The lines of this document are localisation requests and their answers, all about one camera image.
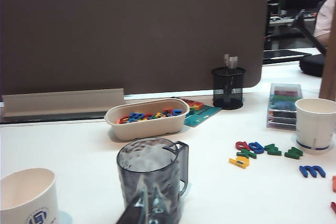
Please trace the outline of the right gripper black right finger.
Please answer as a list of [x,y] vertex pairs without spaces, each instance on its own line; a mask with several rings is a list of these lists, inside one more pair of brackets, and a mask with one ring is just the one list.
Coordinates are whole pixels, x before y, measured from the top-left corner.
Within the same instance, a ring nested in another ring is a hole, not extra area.
[[153,184],[153,223],[179,223],[181,219],[180,193],[161,192],[158,183]]

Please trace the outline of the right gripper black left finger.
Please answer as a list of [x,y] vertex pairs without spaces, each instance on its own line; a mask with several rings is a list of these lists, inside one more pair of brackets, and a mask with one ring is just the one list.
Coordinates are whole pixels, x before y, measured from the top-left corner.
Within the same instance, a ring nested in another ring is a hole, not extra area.
[[139,178],[136,187],[122,185],[125,210],[117,223],[147,223],[148,186],[144,178]]

